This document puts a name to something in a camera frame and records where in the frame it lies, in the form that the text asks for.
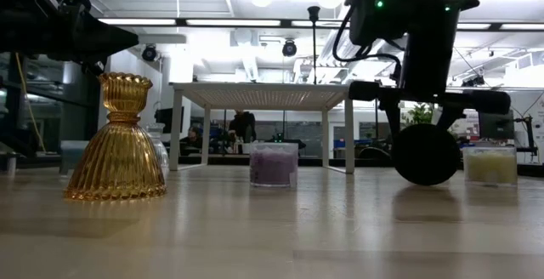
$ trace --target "table leg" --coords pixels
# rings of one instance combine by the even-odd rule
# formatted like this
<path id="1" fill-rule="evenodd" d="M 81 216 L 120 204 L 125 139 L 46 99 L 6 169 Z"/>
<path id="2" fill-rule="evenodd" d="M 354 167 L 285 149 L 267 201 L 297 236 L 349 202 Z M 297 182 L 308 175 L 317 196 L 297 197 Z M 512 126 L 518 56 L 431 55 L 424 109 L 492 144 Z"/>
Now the table leg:
<path id="1" fill-rule="evenodd" d="M 207 164 L 208 154 L 210 152 L 210 115 L 212 109 L 210 105 L 204 106 L 204 134 L 202 136 L 202 164 Z"/>
<path id="2" fill-rule="evenodd" d="M 344 104 L 346 125 L 346 174 L 353 174 L 355 171 L 354 102 L 346 97 Z"/>
<path id="3" fill-rule="evenodd" d="M 323 130 L 321 158 L 323 159 L 323 167 L 326 168 L 329 166 L 329 111 L 326 108 L 321 112 L 321 129 Z"/>
<path id="4" fill-rule="evenodd" d="M 170 170 L 178 170 L 179 159 L 179 130 L 181 129 L 182 90 L 174 90 L 172 105 L 172 128 L 170 130 Z"/>

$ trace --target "robotic arm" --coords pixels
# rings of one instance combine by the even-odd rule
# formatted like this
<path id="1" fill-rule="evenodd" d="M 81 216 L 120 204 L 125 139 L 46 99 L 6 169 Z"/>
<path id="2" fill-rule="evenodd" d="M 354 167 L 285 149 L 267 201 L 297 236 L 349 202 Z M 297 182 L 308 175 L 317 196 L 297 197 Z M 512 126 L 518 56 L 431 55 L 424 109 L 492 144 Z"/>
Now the robotic arm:
<path id="1" fill-rule="evenodd" d="M 479 6 L 478 0 L 346 0 L 346 14 L 337 40 L 349 26 L 349 38 L 361 49 L 355 57 L 333 55 L 340 61 L 356 61 L 387 57 L 395 62 L 392 79 L 396 88 L 379 83 L 353 82 L 349 87 L 352 100 L 380 101 L 387 113 L 394 136 L 391 157 L 397 171 L 410 182 L 437 185 L 457 171 L 461 155 L 455 139 L 447 129 L 464 109 L 506 114 L 510 108 L 508 94 L 496 91 L 468 90 L 462 94 L 446 93 L 452 48 L 459 14 Z M 403 65 L 391 54 L 368 54 L 372 44 L 381 38 L 394 44 L 394 39 L 408 35 Z M 437 125 L 419 124 L 400 131 L 401 100 L 438 103 L 444 108 Z"/>
<path id="2" fill-rule="evenodd" d="M 90 9 L 89 0 L 0 0 L 0 52 L 46 54 L 103 71 L 110 55 L 139 40 L 96 20 Z"/>

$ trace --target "computer monitor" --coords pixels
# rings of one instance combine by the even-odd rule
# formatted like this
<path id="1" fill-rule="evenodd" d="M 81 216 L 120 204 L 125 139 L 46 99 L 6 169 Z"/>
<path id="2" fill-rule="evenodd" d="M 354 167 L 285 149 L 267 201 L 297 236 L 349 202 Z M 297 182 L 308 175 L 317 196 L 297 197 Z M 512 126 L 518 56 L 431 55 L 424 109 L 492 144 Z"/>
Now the computer monitor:
<path id="1" fill-rule="evenodd" d="M 164 134 L 170 134 L 172 132 L 172 113 L 173 109 L 160 109 L 155 111 L 155 120 L 156 122 L 161 122 L 164 124 L 164 129 L 162 132 Z M 184 126 L 184 107 L 181 107 L 181 123 L 179 124 L 179 131 L 183 129 Z"/>
<path id="2" fill-rule="evenodd" d="M 513 140 L 513 112 L 506 115 L 479 113 L 479 137 L 481 139 Z"/>

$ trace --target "person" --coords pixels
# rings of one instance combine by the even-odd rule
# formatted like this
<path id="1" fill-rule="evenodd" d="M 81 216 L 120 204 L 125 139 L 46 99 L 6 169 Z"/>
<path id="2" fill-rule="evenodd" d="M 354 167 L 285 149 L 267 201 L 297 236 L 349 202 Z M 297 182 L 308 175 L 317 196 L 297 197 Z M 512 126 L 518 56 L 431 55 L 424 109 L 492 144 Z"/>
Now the person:
<path id="1" fill-rule="evenodd" d="M 179 142 L 184 143 L 184 147 L 202 148 L 202 137 L 197 127 L 189 128 L 189 135 Z"/>
<path id="2" fill-rule="evenodd" d="M 235 119 L 230 121 L 229 134 L 242 138 L 245 143 L 257 138 L 255 133 L 255 116 L 250 112 L 236 110 Z"/>

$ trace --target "potted plant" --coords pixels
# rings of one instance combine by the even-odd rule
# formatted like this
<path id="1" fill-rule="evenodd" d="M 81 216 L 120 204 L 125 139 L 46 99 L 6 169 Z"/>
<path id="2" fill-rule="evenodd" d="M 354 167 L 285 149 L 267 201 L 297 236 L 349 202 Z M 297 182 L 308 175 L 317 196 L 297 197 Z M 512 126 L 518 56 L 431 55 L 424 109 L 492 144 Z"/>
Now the potted plant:
<path id="1" fill-rule="evenodd" d="M 402 114 L 402 122 L 406 127 L 420 123 L 431 123 L 433 119 L 433 105 L 417 103 L 408 114 Z"/>

